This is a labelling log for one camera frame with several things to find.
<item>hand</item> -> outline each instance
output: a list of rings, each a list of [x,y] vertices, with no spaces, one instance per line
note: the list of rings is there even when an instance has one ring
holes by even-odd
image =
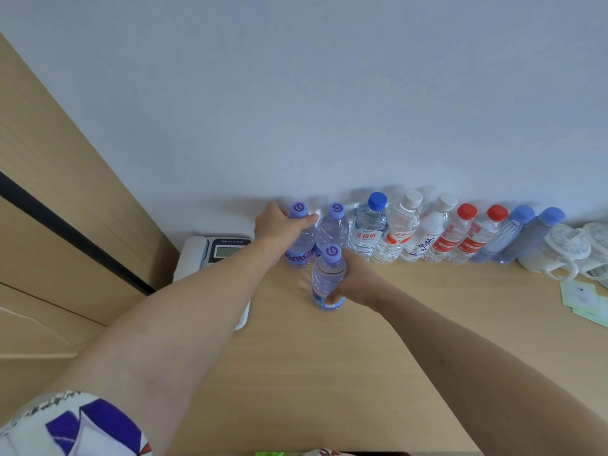
[[[301,219],[288,219],[279,209],[277,202],[270,202],[266,210],[255,218],[255,239],[266,241],[273,252],[285,253],[293,245],[300,232],[314,226],[318,214],[310,214]]]
[[[376,289],[386,282],[358,254],[343,248],[342,257],[346,261],[346,276],[338,287],[325,298],[327,305],[336,304],[341,298],[346,297],[357,304],[377,311],[373,306],[373,296],[376,294]]]

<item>plastic bottle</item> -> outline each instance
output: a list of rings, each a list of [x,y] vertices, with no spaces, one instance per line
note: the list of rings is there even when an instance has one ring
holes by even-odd
[[[374,192],[367,203],[359,205],[355,211],[348,248],[368,261],[386,228],[386,216],[383,211],[387,201],[384,193]]]
[[[420,226],[412,235],[403,250],[401,259],[416,262],[436,242],[450,223],[449,212],[458,204],[458,199],[449,193],[442,193],[433,206],[420,217]]]
[[[342,305],[344,298],[333,305],[327,305],[325,298],[334,291],[346,273],[346,261],[337,244],[324,246],[323,252],[313,267],[313,300],[321,309],[334,310]]]
[[[489,261],[496,253],[515,240],[515,237],[518,236],[523,227],[534,219],[535,215],[536,213],[529,206],[520,205],[515,208],[509,214],[509,217],[502,222],[498,232],[496,232],[490,241],[477,253],[473,254],[471,261],[474,263]]]
[[[295,202],[289,211],[290,219],[300,219],[308,216],[308,207],[304,202]],[[288,264],[294,267],[306,267],[314,256],[314,226],[304,229],[293,245],[285,252]]]
[[[566,214],[562,210],[555,206],[549,206],[541,214],[532,219],[509,246],[503,251],[496,253],[492,257],[492,260],[500,264],[512,263],[522,253],[540,245],[551,228],[564,219],[566,219]]]
[[[438,263],[447,257],[452,249],[466,237],[471,221],[477,215],[477,208],[470,203],[463,203],[458,210],[450,214],[450,224],[441,237],[424,254],[422,259],[428,263]]]
[[[464,240],[446,257],[454,264],[467,262],[496,234],[500,223],[506,219],[509,211],[504,206],[492,205],[485,214],[477,216]]]
[[[319,221],[315,233],[314,253],[317,256],[321,255],[324,245],[334,243],[340,248],[346,246],[350,225],[348,224],[348,219],[344,217],[345,212],[346,209],[341,203],[332,203],[327,208],[327,214]]]
[[[416,208],[420,206],[422,194],[414,189],[407,190],[401,202],[386,213],[387,228],[382,240],[371,258],[378,264],[388,264],[399,257],[399,253],[412,237],[420,224]]]

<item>light blue bottle cap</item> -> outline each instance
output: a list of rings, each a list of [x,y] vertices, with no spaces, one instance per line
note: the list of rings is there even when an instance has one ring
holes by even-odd
[[[308,214],[308,208],[306,203],[304,202],[295,202],[291,206],[291,211],[289,212],[290,219],[301,219],[305,218]]]
[[[369,200],[367,201],[367,206],[370,210],[376,211],[379,213],[386,208],[386,203],[388,203],[389,199],[386,198],[386,195],[382,192],[374,192],[370,195]]]
[[[327,214],[331,219],[342,219],[345,212],[346,208],[344,208],[344,205],[341,203],[332,203],[327,209]]]
[[[323,260],[335,264],[342,258],[342,250],[338,245],[329,243],[323,247]]]
[[[536,213],[528,205],[520,205],[511,212],[510,216],[513,221],[520,224],[528,224],[529,221],[535,218]]]
[[[555,206],[549,206],[538,218],[547,225],[555,225],[566,219],[566,213]]]

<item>patterned shirt sleeve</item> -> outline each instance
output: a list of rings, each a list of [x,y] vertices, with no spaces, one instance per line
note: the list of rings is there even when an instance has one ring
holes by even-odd
[[[152,456],[143,432],[111,403],[85,392],[31,402],[0,428],[2,456]]]

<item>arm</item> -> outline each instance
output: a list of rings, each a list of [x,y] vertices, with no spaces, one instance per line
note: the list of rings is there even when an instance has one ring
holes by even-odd
[[[571,394],[387,283],[360,256],[342,255],[346,278],[328,299],[379,312],[486,456],[608,454],[608,425]]]
[[[133,307],[46,391],[108,400],[141,427],[155,455],[164,454],[258,283],[317,217],[287,219],[269,203],[253,243]]]

